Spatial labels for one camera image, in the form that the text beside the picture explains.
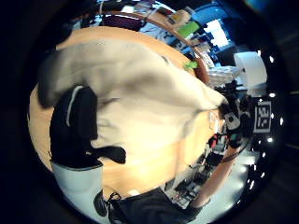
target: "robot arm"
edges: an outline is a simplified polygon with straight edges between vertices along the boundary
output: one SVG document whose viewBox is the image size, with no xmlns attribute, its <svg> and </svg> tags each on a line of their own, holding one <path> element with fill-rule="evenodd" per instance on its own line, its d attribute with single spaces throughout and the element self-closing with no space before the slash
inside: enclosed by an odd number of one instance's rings
<svg viewBox="0 0 299 224">
<path fill-rule="evenodd" d="M 72 206 L 98 223 L 110 223 L 103 198 L 103 164 L 98 157 L 124 163 L 125 151 L 103 147 L 91 153 L 95 148 L 90 141 L 97 138 L 96 108 L 97 97 L 88 87 L 76 87 L 60 98 L 50 122 L 51 166 Z"/>
</svg>

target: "white fabric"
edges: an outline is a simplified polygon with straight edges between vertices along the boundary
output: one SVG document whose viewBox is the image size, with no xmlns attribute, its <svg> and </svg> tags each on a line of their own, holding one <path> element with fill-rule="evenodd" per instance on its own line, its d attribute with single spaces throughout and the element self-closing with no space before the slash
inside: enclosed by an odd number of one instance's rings
<svg viewBox="0 0 299 224">
<path fill-rule="evenodd" d="M 120 146 L 131 155 L 180 140 L 200 111 L 225 101 L 152 50 L 122 40 L 101 39 L 49 56 L 39 71 L 41 104 L 54 105 L 75 84 L 98 96 L 93 147 Z"/>
</svg>

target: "round table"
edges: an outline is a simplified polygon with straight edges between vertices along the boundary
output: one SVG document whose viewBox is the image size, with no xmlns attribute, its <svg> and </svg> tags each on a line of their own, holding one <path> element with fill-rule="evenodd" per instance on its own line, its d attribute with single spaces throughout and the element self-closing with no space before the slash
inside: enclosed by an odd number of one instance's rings
<svg viewBox="0 0 299 224">
<path fill-rule="evenodd" d="M 100 38 L 115 38 L 134 40 L 157 53 L 167 57 L 177 67 L 182 68 L 188 59 L 165 43 L 150 36 L 134 31 L 112 27 L 93 27 L 76 30 L 57 49 L 66 48 L 77 43 Z M 53 108 L 44 109 L 37 100 L 36 88 L 30 97 L 28 126 L 36 152 L 45 166 L 50 166 L 50 119 Z M 159 149 L 159 153 L 152 154 L 145 148 L 139 158 L 128 158 L 125 164 L 117 164 L 110 160 L 102 160 L 104 164 L 103 185 L 107 198 L 113 190 L 121 196 L 132 196 L 132 192 L 143 193 L 161 186 L 176 175 L 189 169 L 205 150 L 205 145 L 214 133 L 210 123 L 210 111 L 198 114 L 192 133 L 185 139 Z"/>
</svg>

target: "desk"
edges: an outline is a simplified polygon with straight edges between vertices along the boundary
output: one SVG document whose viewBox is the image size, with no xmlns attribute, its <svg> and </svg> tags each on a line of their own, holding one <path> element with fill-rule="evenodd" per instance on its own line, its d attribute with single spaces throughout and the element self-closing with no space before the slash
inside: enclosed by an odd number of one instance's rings
<svg viewBox="0 0 299 224">
<path fill-rule="evenodd" d="M 163 54 L 180 67 L 183 62 L 188 61 L 178 51 L 154 38 L 111 27 L 77 30 L 57 48 L 61 49 L 80 42 L 107 37 L 132 40 L 131 35 L 135 37 L 136 42 Z M 51 170 L 49 129 L 52 112 L 53 108 L 43 109 L 40 106 L 35 88 L 30 96 L 29 132 L 39 158 L 49 170 Z M 140 153 L 138 154 L 139 157 L 127 157 L 125 164 L 117 164 L 110 160 L 101 159 L 104 164 L 103 185 L 105 197 L 107 198 L 112 190 L 116 190 L 123 197 L 131 196 L 129 192 L 132 190 L 143 193 L 161 186 L 175 175 L 182 173 L 188 169 L 189 164 L 193 164 L 204 152 L 207 140 L 214 133 L 211 127 L 209 112 L 202 112 L 198 114 L 190 135 L 179 142 L 159 149 L 159 153 L 152 154 L 146 148 L 140 148 L 143 152 L 142 156 L 140 156 Z"/>
</svg>

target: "green object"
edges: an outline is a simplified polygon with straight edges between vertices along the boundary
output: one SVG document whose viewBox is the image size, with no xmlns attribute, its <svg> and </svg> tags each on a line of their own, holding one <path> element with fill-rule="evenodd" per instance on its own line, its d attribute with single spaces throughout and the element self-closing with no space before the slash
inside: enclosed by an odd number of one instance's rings
<svg viewBox="0 0 299 224">
<path fill-rule="evenodd" d="M 187 24 L 178 28 L 178 33 L 186 38 L 188 35 L 194 33 L 199 29 L 199 24 L 195 21 L 190 21 Z"/>
<path fill-rule="evenodd" d="M 234 140 L 236 140 L 236 138 L 237 138 L 237 134 L 236 134 L 236 133 L 233 133 L 233 134 L 231 135 L 231 137 L 230 137 L 230 140 L 231 140 L 231 141 L 234 141 Z"/>
<path fill-rule="evenodd" d="M 197 62 L 188 62 L 183 65 L 186 71 L 190 71 L 193 68 L 197 68 Z"/>
</svg>

